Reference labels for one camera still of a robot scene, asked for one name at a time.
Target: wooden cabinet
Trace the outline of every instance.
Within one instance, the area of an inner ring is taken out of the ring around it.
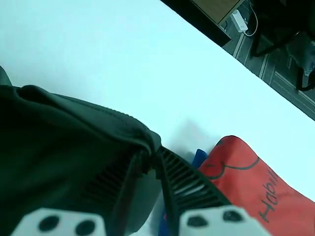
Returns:
[[[224,22],[227,17],[244,0],[192,0],[208,17],[218,25]]]

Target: power adapter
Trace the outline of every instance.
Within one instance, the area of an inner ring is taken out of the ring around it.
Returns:
[[[248,27],[239,10],[235,10],[230,17],[239,33],[246,32],[248,30]]]

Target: red bag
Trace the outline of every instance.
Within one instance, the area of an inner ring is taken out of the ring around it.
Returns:
[[[315,203],[287,185],[243,140],[222,138],[199,170],[273,236],[315,235]]]

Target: gray cloth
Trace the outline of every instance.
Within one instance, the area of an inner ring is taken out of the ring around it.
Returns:
[[[141,149],[150,159],[161,146],[159,135],[125,114],[36,86],[13,87],[3,70],[0,82],[3,236],[25,214],[79,195],[82,186],[130,150]],[[139,195],[150,191],[156,199],[160,190],[152,177],[136,184],[130,214],[138,220],[129,220],[128,232],[137,231],[154,206],[154,201],[143,205]]]

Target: white table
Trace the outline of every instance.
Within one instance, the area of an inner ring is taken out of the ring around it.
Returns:
[[[159,0],[0,4],[14,85],[132,115],[184,157],[236,135],[315,200],[315,122]]]

